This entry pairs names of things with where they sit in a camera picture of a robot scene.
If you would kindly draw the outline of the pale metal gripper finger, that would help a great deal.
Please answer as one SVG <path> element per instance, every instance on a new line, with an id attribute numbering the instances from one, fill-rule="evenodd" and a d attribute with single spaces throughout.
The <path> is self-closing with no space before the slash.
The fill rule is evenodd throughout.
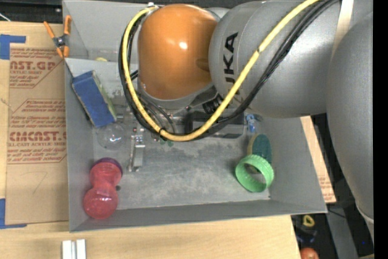
<path id="1" fill-rule="evenodd" d="M 130 155 L 129 171 L 136 172 L 143 165 L 145 142 L 142 135 L 135 135 L 132 138 L 132 152 Z"/>

